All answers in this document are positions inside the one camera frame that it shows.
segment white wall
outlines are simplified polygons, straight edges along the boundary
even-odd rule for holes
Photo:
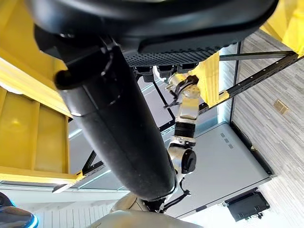
[[[112,208],[109,205],[92,207],[67,207],[34,213],[38,220],[38,228],[86,228],[107,215]]]

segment metal bracket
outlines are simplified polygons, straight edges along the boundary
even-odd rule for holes
[[[59,184],[56,185],[52,191],[52,193],[61,193],[64,190],[67,190],[69,188],[71,188],[73,185],[75,185],[76,183],[78,183],[81,180],[85,180],[86,178],[88,178],[89,176],[93,175],[94,173],[100,171],[101,169],[103,169],[105,167],[105,164],[102,161],[99,161],[97,163],[95,163],[94,165],[92,165],[94,159],[96,157],[96,153],[94,151],[91,152],[89,158],[86,160],[85,165],[83,166],[82,170],[78,173],[79,175],[83,175],[84,178],[77,180],[73,183],[70,184]]]
[[[207,112],[211,108],[214,108],[218,106],[219,104],[235,97],[236,95],[246,91],[247,89],[253,87],[254,85],[264,81],[265,79],[271,77],[272,75],[282,71],[283,69],[289,67],[290,65],[296,63],[297,61],[301,60],[303,57],[298,58],[298,54],[291,51],[289,54],[287,54],[284,58],[276,61],[275,63],[267,66],[266,68],[260,70],[259,72],[253,74],[252,76],[246,78],[245,80],[239,82],[237,85],[227,89],[227,92],[229,93],[229,97],[221,101],[220,103],[209,107],[207,103],[202,103],[199,106],[199,115]],[[166,131],[169,127],[173,126],[174,122],[167,122],[163,126],[161,126],[159,129],[160,131]]]

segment black metal rail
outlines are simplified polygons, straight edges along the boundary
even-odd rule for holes
[[[253,87],[254,85],[264,81],[265,79],[269,78],[270,76],[282,71],[286,67],[292,65],[293,63],[299,61],[302,58],[298,58],[298,54],[290,51],[288,54],[276,61],[275,63],[267,66],[266,68],[260,70],[259,72],[253,74],[252,76],[246,78],[245,80],[239,82],[235,86],[232,86],[231,88],[227,89],[227,92],[229,93],[229,98],[223,100],[222,102],[216,104],[215,106],[208,107],[207,103],[202,103],[199,106],[199,115],[205,113],[206,111],[218,106],[219,104],[235,97],[236,95],[244,92],[245,90]],[[175,122],[170,121],[165,123],[163,126],[161,126],[159,129],[160,131],[165,131],[167,128],[173,126]]]

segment white panel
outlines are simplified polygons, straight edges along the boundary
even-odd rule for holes
[[[102,207],[103,207],[104,216],[106,216],[108,214],[108,212],[106,211],[106,205],[102,205]]]
[[[52,228],[52,212],[44,212],[44,228]]]
[[[93,209],[94,209],[94,213],[95,213],[95,220],[100,219],[101,216],[99,215],[99,209],[98,209],[98,207],[94,206]]]
[[[52,227],[59,227],[59,221],[60,217],[59,217],[59,210],[53,210],[52,211]]]
[[[74,228],[80,228],[79,209],[73,209]]]
[[[89,209],[90,211],[90,218],[91,218],[91,223],[95,222],[96,219],[95,219],[95,213],[94,213],[94,209],[93,208],[90,208]]]
[[[44,212],[35,214],[38,219],[38,228],[43,228],[44,226]]]
[[[60,223],[60,228],[67,228],[67,210],[62,209],[59,211],[60,213],[60,218],[59,218],[59,223]]]
[[[99,206],[99,207],[98,207],[98,210],[99,210],[99,215],[100,215],[100,217],[102,218],[102,217],[104,216],[103,206],[102,206],[102,205]]]
[[[85,226],[88,227],[91,225],[90,211],[89,208],[84,208],[85,210]]]
[[[79,223],[81,228],[86,227],[85,209],[79,208]]]
[[[74,221],[73,221],[73,209],[67,209],[66,210],[66,227],[67,228],[73,228],[74,227]]]

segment robotic arm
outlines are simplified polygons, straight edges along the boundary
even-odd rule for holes
[[[186,73],[243,40],[271,16],[278,0],[26,2],[38,25],[39,49],[67,66],[55,75],[55,85],[74,121],[132,192],[113,208],[128,211],[106,216],[103,225],[118,226],[125,219],[131,227],[151,222],[153,227],[197,227],[161,215],[190,194],[183,190],[167,202],[196,165],[198,79],[176,71]],[[173,95],[169,106],[180,106],[167,150],[134,74],[136,67],[149,74],[152,66],[167,78]]]

